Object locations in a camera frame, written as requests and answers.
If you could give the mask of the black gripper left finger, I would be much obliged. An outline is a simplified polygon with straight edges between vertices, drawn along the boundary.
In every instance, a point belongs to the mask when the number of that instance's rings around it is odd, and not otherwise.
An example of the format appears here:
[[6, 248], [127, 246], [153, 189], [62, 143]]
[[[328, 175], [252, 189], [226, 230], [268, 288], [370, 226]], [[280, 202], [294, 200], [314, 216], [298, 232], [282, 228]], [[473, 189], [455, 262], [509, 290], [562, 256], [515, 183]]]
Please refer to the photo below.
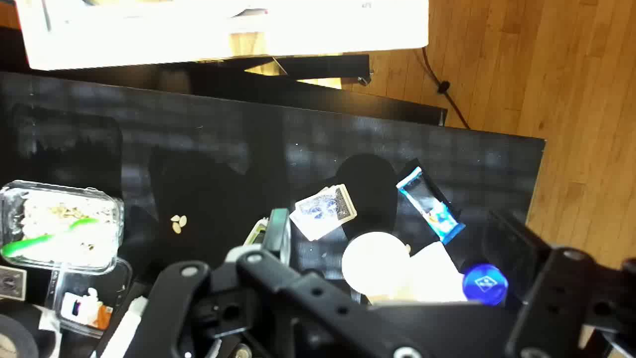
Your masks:
[[149, 288], [125, 358], [272, 358], [260, 322], [262, 302], [232, 264], [175, 262]]

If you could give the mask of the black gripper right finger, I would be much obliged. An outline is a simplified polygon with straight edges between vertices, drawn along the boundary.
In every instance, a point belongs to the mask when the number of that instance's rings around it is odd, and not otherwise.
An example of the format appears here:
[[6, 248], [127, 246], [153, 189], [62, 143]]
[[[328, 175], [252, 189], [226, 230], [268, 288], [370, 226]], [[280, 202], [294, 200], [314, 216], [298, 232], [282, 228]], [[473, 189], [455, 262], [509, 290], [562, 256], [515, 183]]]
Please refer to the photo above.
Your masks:
[[636, 258], [618, 268], [572, 246], [550, 246], [507, 210], [491, 210], [485, 256], [509, 280], [519, 316], [509, 358], [636, 358]]

